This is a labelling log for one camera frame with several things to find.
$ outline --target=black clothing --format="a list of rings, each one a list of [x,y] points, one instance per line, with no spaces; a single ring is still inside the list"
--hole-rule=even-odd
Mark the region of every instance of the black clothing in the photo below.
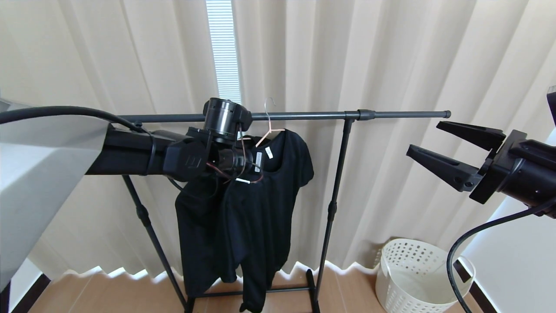
[[[254,145],[258,140],[245,143]],[[307,145],[292,131],[282,131],[265,145],[248,150],[254,159],[262,153],[262,181],[222,184],[221,180],[216,194],[205,199],[215,191],[214,178],[196,179],[176,199],[176,213],[187,294],[203,293],[218,277],[234,282],[241,264],[244,303],[240,311],[257,313],[276,271],[287,260],[295,198],[313,178],[313,169]],[[254,181],[259,175],[251,169],[242,178]]]

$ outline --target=laundry basket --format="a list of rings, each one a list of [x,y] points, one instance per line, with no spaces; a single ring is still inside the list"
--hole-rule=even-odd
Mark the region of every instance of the laundry basket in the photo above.
[[[446,251],[422,241],[394,239],[387,243],[376,278],[376,296],[386,312],[444,312],[456,303],[446,272],[447,256]],[[465,283],[454,275],[465,296],[473,283],[475,267],[464,257],[459,260],[472,271]]]

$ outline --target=clothes hanger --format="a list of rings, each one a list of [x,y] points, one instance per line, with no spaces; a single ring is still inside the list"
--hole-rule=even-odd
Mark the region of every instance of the clothes hanger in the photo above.
[[[255,145],[255,147],[258,147],[263,140],[265,140],[265,138],[270,135],[271,132],[273,131],[285,131],[285,129],[272,129],[272,124],[270,123],[270,115],[268,110],[266,109],[266,102],[268,101],[268,99],[270,99],[272,101],[272,104],[274,104],[274,106],[276,106],[276,103],[274,103],[274,99],[271,97],[268,97],[265,99],[265,113],[266,113],[266,117],[269,119],[269,130],[266,132],[266,134],[261,138],[261,140],[259,140],[259,142]]]

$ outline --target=curtain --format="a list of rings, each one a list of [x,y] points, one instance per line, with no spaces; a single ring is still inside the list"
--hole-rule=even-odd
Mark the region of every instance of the curtain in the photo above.
[[[451,110],[451,121],[554,129],[556,2],[232,0],[241,103],[263,111]],[[205,1],[0,3],[0,92],[35,105],[117,114],[199,113],[218,95]],[[479,166],[486,153],[435,128],[438,119],[353,124],[327,259],[373,267],[393,237],[448,249],[485,222],[481,205],[405,156],[409,144]],[[296,201],[291,251],[318,266],[341,121],[275,122],[307,142],[315,178]],[[150,125],[184,131],[191,125]],[[262,134],[265,123],[249,133]],[[133,177],[170,263],[181,271],[177,190]],[[50,278],[100,265],[162,271],[120,177],[84,177],[30,259]]]

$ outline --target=wooden floor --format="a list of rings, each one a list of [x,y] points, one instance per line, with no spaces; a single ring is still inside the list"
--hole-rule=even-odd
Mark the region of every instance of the wooden floor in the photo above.
[[[357,267],[345,273],[326,267],[319,297],[323,313],[384,312],[375,296],[376,276]],[[289,279],[277,273],[275,287],[302,286],[305,272],[301,267],[292,270]],[[241,284],[220,283],[212,292],[241,290]],[[473,312],[482,312],[470,295],[466,297]],[[197,299],[195,313],[238,312],[241,296]],[[68,273],[52,282],[32,307],[39,312],[183,312],[167,277],[158,282],[148,276],[134,279],[127,273],[111,277],[103,272],[77,275]],[[311,305],[307,291],[267,294],[264,313],[309,313]],[[448,313],[463,312],[459,304]]]

